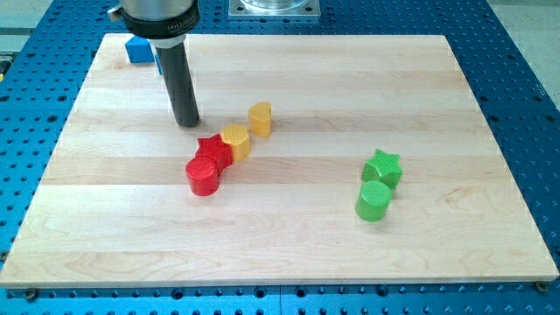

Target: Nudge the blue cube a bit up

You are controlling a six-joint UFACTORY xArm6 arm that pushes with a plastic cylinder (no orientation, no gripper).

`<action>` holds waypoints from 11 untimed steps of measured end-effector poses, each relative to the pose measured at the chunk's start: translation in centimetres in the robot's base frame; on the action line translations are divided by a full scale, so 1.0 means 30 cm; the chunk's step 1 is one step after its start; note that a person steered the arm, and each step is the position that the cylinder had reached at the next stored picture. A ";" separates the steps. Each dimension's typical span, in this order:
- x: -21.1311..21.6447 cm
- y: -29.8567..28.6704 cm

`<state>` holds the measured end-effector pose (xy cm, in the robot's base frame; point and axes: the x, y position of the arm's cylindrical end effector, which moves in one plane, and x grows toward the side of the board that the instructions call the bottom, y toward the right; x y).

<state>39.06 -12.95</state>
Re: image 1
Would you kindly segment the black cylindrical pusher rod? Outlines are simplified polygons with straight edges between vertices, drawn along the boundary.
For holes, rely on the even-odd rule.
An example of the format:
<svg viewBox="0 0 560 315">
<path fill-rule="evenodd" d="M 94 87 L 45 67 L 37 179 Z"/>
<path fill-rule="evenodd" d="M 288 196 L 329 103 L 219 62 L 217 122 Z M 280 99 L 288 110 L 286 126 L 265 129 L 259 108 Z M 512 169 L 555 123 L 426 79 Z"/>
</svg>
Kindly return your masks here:
<svg viewBox="0 0 560 315">
<path fill-rule="evenodd" d="M 200 122 L 200 113 L 185 45 L 180 43 L 172 48 L 157 48 L 156 51 L 177 125 L 196 127 Z"/>
</svg>

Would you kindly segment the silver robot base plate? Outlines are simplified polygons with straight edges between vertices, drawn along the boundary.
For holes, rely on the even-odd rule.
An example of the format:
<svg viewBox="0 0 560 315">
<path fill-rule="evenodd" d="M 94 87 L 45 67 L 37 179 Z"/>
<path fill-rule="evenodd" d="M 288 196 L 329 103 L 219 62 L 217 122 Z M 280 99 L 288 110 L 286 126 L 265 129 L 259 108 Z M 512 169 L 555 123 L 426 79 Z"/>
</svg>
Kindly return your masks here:
<svg viewBox="0 0 560 315">
<path fill-rule="evenodd" d="M 319 0 L 230 0 L 231 18 L 318 17 Z"/>
</svg>

